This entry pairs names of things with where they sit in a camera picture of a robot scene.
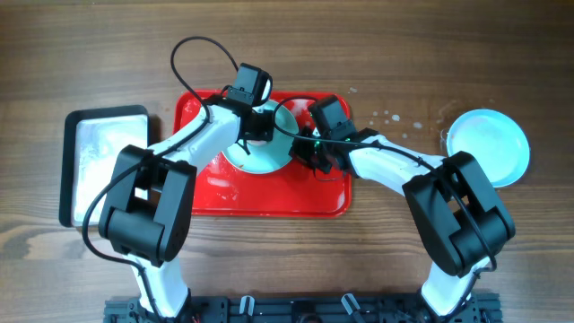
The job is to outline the white plate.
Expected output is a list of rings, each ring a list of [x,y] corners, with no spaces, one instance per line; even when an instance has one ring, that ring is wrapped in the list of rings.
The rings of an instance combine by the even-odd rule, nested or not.
[[[278,102],[269,100],[264,105],[255,107],[254,110],[262,112],[263,110],[274,111]],[[291,112],[281,106],[275,116],[276,124],[283,130],[299,133],[299,125]],[[248,141],[247,148],[250,154],[247,154],[239,144],[233,144],[222,151],[225,159],[236,169],[250,174],[267,174],[278,171],[291,161],[289,151],[294,138],[288,136],[277,129],[274,129],[274,137],[271,142]]]
[[[530,162],[530,145],[522,128],[492,109],[474,109],[458,117],[446,137],[448,155],[470,153],[496,188],[519,181]]]

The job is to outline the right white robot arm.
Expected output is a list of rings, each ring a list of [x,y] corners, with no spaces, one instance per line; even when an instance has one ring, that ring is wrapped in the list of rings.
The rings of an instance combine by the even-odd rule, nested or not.
[[[305,128],[294,137],[291,155],[312,170],[336,167],[405,197],[432,260],[421,296],[442,322],[462,311],[476,280],[496,270],[497,254],[516,234],[508,209],[470,153],[425,155],[370,128],[339,139]]]

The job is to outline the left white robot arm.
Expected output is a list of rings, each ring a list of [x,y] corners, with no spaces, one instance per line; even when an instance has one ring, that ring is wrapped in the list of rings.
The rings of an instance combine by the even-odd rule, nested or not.
[[[171,137],[120,151],[111,181],[94,199],[103,204],[99,235],[115,253],[96,255],[134,270],[141,296],[129,316],[193,321],[178,253],[189,231],[196,178],[238,141],[271,140],[274,114],[273,101],[248,105],[214,95]]]

